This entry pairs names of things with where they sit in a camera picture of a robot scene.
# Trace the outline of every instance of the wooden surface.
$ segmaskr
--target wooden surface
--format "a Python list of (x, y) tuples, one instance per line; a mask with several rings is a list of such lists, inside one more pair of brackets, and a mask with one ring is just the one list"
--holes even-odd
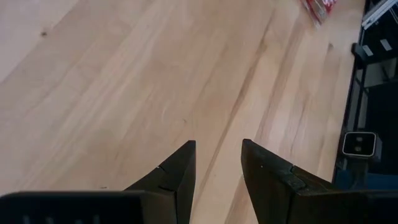
[(0, 194), (120, 190), (197, 141), (192, 223), (255, 223), (250, 138), (332, 178), (363, 0), (0, 2)]

